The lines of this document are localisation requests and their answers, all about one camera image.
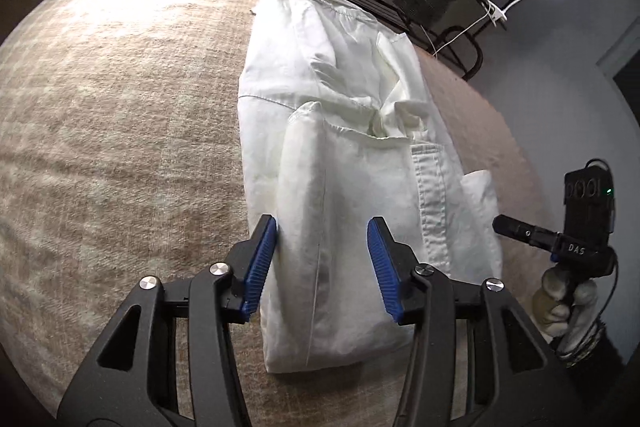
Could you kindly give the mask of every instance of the white fabric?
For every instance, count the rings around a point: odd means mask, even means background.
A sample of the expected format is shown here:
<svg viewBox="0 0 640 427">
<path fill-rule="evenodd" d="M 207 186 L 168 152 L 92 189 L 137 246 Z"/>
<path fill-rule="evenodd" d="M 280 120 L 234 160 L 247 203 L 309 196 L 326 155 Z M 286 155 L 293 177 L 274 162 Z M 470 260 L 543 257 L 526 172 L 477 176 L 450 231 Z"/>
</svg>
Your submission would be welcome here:
<svg viewBox="0 0 640 427">
<path fill-rule="evenodd" d="M 540 330 L 550 337 L 562 337 L 556 352 L 566 355 L 578 345 L 585 346 L 593 337 L 598 309 L 598 286 L 593 279 L 578 284 L 574 290 L 574 306 L 562 299 L 569 288 L 570 274 L 558 265 L 546 270 L 542 285 L 533 295 L 533 311 Z"/>
<path fill-rule="evenodd" d="M 239 84 L 251 229 L 276 217 L 260 306 L 268 371 L 357 362 L 410 341 L 386 314 L 366 226 L 450 277 L 500 277 L 491 175 L 460 160 L 406 35 L 344 0 L 260 0 Z"/>
</svg>

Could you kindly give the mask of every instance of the white glove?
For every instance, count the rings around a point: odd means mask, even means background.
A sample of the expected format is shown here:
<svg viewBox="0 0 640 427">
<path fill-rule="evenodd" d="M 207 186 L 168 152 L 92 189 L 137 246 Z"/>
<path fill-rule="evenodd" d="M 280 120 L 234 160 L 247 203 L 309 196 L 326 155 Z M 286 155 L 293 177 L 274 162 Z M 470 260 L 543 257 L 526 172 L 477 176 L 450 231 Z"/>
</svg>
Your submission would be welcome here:
<svg viewBox="0 0 640 427">
<path fill-rule="evenodd" d="M 561 302 L 567 292 L 568 280 L 569 272 L 558 266 L 549 268 L 542 275 L 542 287 L 532 298 L 533 315 L 540 330 L 551 337 L 564 335 L 556 351 L 561 357 L 571 353 L 578 344 L 585 346 L 597 330 L 593 324 L 598 314 L 598 288 L 595 281 L 589 279 L 578 284 L 574 291 L 572 313 L 569 306 Z"/>
</svg>

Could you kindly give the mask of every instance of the screw head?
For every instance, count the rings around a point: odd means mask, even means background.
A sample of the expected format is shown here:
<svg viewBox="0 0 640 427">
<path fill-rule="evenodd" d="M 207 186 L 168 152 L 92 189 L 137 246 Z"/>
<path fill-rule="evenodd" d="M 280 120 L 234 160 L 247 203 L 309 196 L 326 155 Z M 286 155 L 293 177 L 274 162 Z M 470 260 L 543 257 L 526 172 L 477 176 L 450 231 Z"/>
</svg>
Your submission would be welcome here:
<svg viewBox="0 0 640 427">
<path fill-rule="evenodd" d="M 433 266 L 427 263 L 420 263 L 414 269 L 418 275 L 422 275 L 423 277 L 428 277 L 436 271 Z"/>
<path fill-rule="evenodd" d="M 496 279 L 495 277 L 487 279 L 485 284 L 487 289 L 491 290 L 492 292 L 499 292 L 504 289 L 504 282 L 502 282 L 500 279 Z"/>
<path fill-rule="evenodd" d="M 140 279 L 140 287 L 143 290 L 150 290 L 155 288 L 158 285 L 158 277 L 154 277 L 153 275 L 147 275 Z"/>
<path fill-rule="evenodd" d="M 209 267 L 209 271 L 212 275 L 224 275 L 229 271 L 229 265 L 227 263 L 215 263 Z"/>
</svg>

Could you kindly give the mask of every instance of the gray wall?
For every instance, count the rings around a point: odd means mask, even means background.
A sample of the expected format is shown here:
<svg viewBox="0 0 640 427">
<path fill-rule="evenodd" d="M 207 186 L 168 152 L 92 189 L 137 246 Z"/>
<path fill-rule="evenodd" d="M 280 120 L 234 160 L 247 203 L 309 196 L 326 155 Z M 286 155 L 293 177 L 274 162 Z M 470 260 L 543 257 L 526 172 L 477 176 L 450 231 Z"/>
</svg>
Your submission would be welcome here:
<svg viewBox="0 0 640 427">
<path fill-rule="evenodd" d="M 469 24 L 477 10 L 462 0 L 441 25 Z M 610 243 L 621 271 L 604 318 L 625 358 L 640 341 L 640 128 L 596 63 L 639 14 L 640 0 L 524 0 L 508 13 L 508 32 L 491 28 L 480 37 L 485 62 L 470 82 L 525 150 L 557 229 L 564 173 L 594 156 L 609 162 L 618 207 Z M 601 303 L 611 283 L 598 282 Z"/>
</svg>

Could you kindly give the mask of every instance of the beige carpet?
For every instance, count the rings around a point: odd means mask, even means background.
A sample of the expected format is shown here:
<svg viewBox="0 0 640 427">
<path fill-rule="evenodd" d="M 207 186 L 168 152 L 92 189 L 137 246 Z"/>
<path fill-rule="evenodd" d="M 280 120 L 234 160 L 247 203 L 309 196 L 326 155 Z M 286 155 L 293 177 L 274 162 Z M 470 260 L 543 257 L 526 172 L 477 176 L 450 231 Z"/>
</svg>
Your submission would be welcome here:
<svg viewBox="0 0 640 427">
<path fill-rule="evenodd" d="M 141 276 L 191 276 L 247 236 L 236 98 L 255 2 L 45 0 L 0 47 L 0 343 L 52 412 Z M 545 225 L 500 115 L 420 56 L 465 169 Z M 545 256 L 503 245 L 526 302 Z M 273 377 L 255 319 L 233 338 L 254 426 L 390 425 L 406 352 Z"/>
</svg>

